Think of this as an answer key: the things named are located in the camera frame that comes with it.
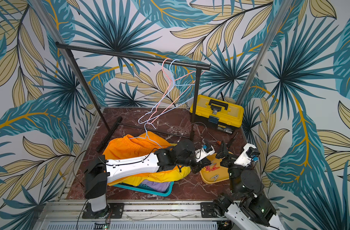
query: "marble surface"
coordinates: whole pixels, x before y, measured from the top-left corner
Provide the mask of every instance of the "marble surface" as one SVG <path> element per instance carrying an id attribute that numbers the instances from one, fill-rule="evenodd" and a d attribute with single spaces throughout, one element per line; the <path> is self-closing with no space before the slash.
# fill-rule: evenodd
<path id="1" fill-rule="evenodd" d="M 137 120 L 139 117 L 144 115 L 149 108 L 105 108 L 103 114 L 111 127 L 118 116 L 123 117 L 122 123 L 130 125 L 138 125 Z M 189 136 L 191 129 L 191 114 L 187 109 L 176 108 L 172 111 L 163 114 L 159 119 L 154 122 L 154 126 L 163 132 L 176 133 L 179 135 Z M 214 140 L 204 128 L 202 124 L 195 124 L 195 137 L 194 143 L 196 149 L 199 149 L 202 143 L 202 137 L 208 140 L 215 149 L 218 149 L 216 140 Z M 214 136 L 217 140 L 224 140 L 226 143 L 230 140 L 231 135 L 226 134 L 221 131 L 209 129 L 208 132 Z M 144 133 L 144 130 L 139 128 L 132 128 L 128 126 L 119 126 L 115 131 L 112 139 L 123 137 L 127 134 L 133 136 L 139 136 Z M 95 130 L 94 136 L 88 146 L 88 149 L 83 157 L 82 163 L 77 172 L 77 178 L 82 182 L 83 181 L 83 172 L 87 168 L 89 161 L 94 159 L 96 156 L 102 154 L 96 152 L 96 147 L 100 144 L 101 140 L 106 136 L 107 129 L 103 125 L 102 121 L 99 121 L 99 124 Z M 163 137 L 170 143 L 177 143 L 181 140 L 181 137 L 177 136 L 168 136 L 165 134 L 157 135 Z M 234 154 L 240 154 L 242 147 L 246 144 L 241 129 L 233 142 L 233 145 L 230 147 L 229 151 Z M 184 179 L 174 182 L 173 190 L 171 194 L 167 197 L 156 196 L 151 194 L 146 194 L 142 192 L 126 190 L 122 188 L 117 188 L 114 186 L 109 186 L 107 188 L 107 199 L 109 200 L 214 200 L 221 192 L 230 193 L 229 181 L 218 182 L 215 184 L 206 184 L 202 181 L 200 173 L 193 174 L 190 173 Z M 84 198 L 84 188 L 82 185 L 74 179 L 71 189 L 67 195 L 67 199 L 71 200 L 85 200 Z"/>

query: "metal frame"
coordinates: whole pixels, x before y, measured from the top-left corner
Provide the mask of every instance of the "metal frame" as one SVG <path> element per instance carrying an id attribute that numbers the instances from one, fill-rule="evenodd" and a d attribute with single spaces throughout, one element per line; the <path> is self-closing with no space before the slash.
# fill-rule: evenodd
<path id="1" fill-rule="evenodd" d="M 156 58 L 156 57 L 148 57 L 148 56 L 141 56 L 141 55 L 135 55 L 135 54 L 128 54 L 128 53 L 121 53 L 121 52 L 115 52 L 115 51 L 110 51 L 110 50 L 102 50 L 102 49 L 96 49 L 96 48 L 85 48 L 85 47 L 80 47 L 80 46 L 71 46 L 71 45 L 67 45 L 67 44 L 62 44 L 59 42 L 56 42 L 56 47 L 59 48 L 60 50 L 65 50 L 68 54 L 68 57 L 70 58 L 71 64 L 73 65 L 73 69 L 77 70 L 76 71 L 76 76 L 77 78 L 80 80 L 81 84 L 83 85 L 83 87 L 86 89 L 89 89 L 89 86 L 81 72 L 81 70 L 79 69 L 79 66 L 77 64 L 77 62 L 75 61 L 74 55 L 71 52 L 72 50 L 76 50 L 76 51 L 83 51 L 83 52 L 89 52 L 89 53 L 98 53 L 98 54 L 104 54 L 104 55 L 110 55 L 110 56 L 116 56 L 116 57 L 123 57 L 123 58 L 128 58 L 128 59 L 132 59 L 132 60 L 142 60 L 142 61 L 146 61 L 146 62 L 157 62 L 157 63 L 165 63 L 165 64 L 170 64 L 172 62 L 172 60 L 166 60 L 165 58 Z M 195 81 L 195 88 L 194 88 L 194 98 L 193 98 L 193 108 L 194 111 L 192 111 L 191 113 L 191 133 L 190 136 L 183 136 L 183 135 L 178 135 L 178 134 L 173 134 L 173 133 L 168 133 L 168 132 L 161 132 L 161 131 L 157 131 L 157 130 L 150 130 L 147 129 L 148 131 L 152 131 L 152 132 L 158 132 L 158 133 L 162 133 L 162 134 L 166 134 L 166 135 L 173 135 L 173 136 L 179 136 L 179 137 L 184 137 L 184 138 L 189 138 L 190 140 L 193 140 L 194 138 L 194 122 L 195 122 L 195 114 L 196 114 L 196 107 L 197 107 L 197 98 L 198 98 L 198 91 L 199 91 L 199 83 L 200 83 L 200 75 L 202 70 L 210 70 L 211 65 L 210 64 L 206 64 L 206 63 L 191 63 L 191 62 L 181 62 L 181 61 L 175 61 L 173 62 L 173 65 L 175 66 L 183 66 L 183 67 L 188 67 L 188 68 L 195 68 L 196 69 L 196 81 Z M 99 144 L 99 146 L 97 147 L 97 151 L 100 152 L 108 143 L 108 141 L 110 140 L 111 136 L 115 133 L 115 130 L 117 129 L 117 127 L 119 125 L 121 126 L 129 126 L 129 127 L 133 127 L 133 128 L 139 128 L 139 129 L 144 129 L 143 127 L 139 127 L 139 126 L 133 126 L 133 125 L 129 125 L 129 124 L 125 124 L 122 123 L 122 118 L 118 117 L 116 123 L 110 128 L 105 120 L 105 117 L 103 116 L 103 114 L 101 113 L 101 111 L 99 110 L 100 107 L 98 105 L 98 103 L 95 101 L 95 97 L 93 96 L 92 92 L 89 90 L 88 93 L 89 98 L 94 101 L 93 105 L 95 106 L 96 110 L 99 113 L 99 116 L 101 117 L 102 121 L 104 122 L 106 128 L 107 128 L 107 135 L 105 136 L 105 138 L 102 140 L 101 144 Z"/>

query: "black cable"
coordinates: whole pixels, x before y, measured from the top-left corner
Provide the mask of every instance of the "black cable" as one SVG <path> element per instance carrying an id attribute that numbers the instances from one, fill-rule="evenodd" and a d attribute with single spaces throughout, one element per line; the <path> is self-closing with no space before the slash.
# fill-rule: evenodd
<path id="1" fill-rule="evenodd" d="M 80 157 L 81 154 L 84 153 L 85 151 L 86 151 L 86 150 L 84 150 L 84 151 L 81 152 L 78 156 L 76 156 L 75 161 L 74 161 L 74 163 L 73 163 L 73 175 L 74 175 L 74 177 L 77 179 L 77 181 L 78 181 L 83 187 L 85 187 L 85 186 L 82 184 L 82 182 L 81 182 L 80 180 L 78 180 L 78 177 L 77 177 L 77 176 L 75 175 L 75 173 L 74 173 L 74 166 L 75 166 L 75 163 L 76 163 L 78 157 Z"/>
<path id="2" fill-rule="evenodd" d="M 88 200 L 85 201 L 85 203 L 84 203 L 84 205 L 83 205 L 83 208 L 82 208 L 82 210 L 81 210 L 81 213 L 80 213 L 79 216 L 78 216 L 78 219 L 77 219 L 77 230 L 78 230 L 78 221 L 79 221 L 79 217 L 81 216 L 82 211 L 83 211 L 85 205 L 87 204 L 87 202 L 88 202 Z"/>
<path id="3" fill-rule="evenodd" d="M 153 149 L 151 150 L 150 154 L 152 153 L 153 150 L 158 150 L 158 148 L 153 148 Z M 150 156 L 150 154 L 148 154 L 148 155 L 145 157 L 145 159 L 143 159 L 143 160 L 141 160 L 141 161 L 132 162 L 132 163 L 126 163 L 126 164 L 118 164 L 118 165 L 116 165 L 116 166 L 128 165 L 128 164 L 136 164 L 136 163 L 139 163 L 139 162 L 143 162 L 143 161 L 145 161 L 145 160 Z M 107 165 L 107 166 L 113 166 L 113 164 L 107 164 L 107 163 L 103 162 L 103 161 L 101 160 L 101 158 L 99 158 L 99 160 L 100 160 L 102 163 L 104 163 L 105 165 Z"/>

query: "metal bracket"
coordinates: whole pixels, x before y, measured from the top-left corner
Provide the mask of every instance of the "metal bracket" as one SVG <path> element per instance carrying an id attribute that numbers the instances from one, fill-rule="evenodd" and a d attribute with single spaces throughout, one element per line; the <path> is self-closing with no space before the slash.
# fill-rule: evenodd
<path id="1" fill-rule="evenodd" d="M 124 203 L 108 203 L 107 210 L 104 212 L 92 212 L 91 204 L 88 203 L 85 207 L 84 213 L 82 215 L 83 219 L 105 219 L 107 218 L 108 213 L 111 215 L 108 217 L 109 219 L 121 219 L 124 210 Z"/>
<path id="2" fill-rule="evenodd" d="M 213 202 L 202 202 L 200 203 L 200 210 L 202 218 L 213 218 L 214 203 Z"/>

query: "yellow clothing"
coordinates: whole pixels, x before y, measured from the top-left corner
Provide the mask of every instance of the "yellow clothing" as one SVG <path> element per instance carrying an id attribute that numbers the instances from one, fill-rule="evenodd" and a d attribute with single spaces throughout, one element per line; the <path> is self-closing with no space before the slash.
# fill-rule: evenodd
<path id="1" fill-rule="evenodd" d="M 162 148 L 166 148 L 171 144 L 165 139 L 157 136 L 152 132 L 148 132 L 148 136 L 151 140 L 154 140 Z M 154 148 L 159 149 L 159 146 L 148 138 L 132 138 L 132 135 L 126 135 L 123 138 L 116 138 L 109 142 L 107 148 L 104 151 L 106 159 L 127 159 L 135 158 L 138 156 L 144 156 L 154 152 Z M 129 177 L 123 177 L 116 181 L 109 183 L 109 186 L 113 186 L 118 183 L 126 183 L 133 186 L 138 186 L 142 181 L 149 180 L 152 182 L 174 182 L 186 177 L 191 172 L 190 167 L 182 167 L 181 172 L 179 172 L 176 166 L 172 170 L 163 172 L 153 172 L 153 173 L 140 173 Z"/>

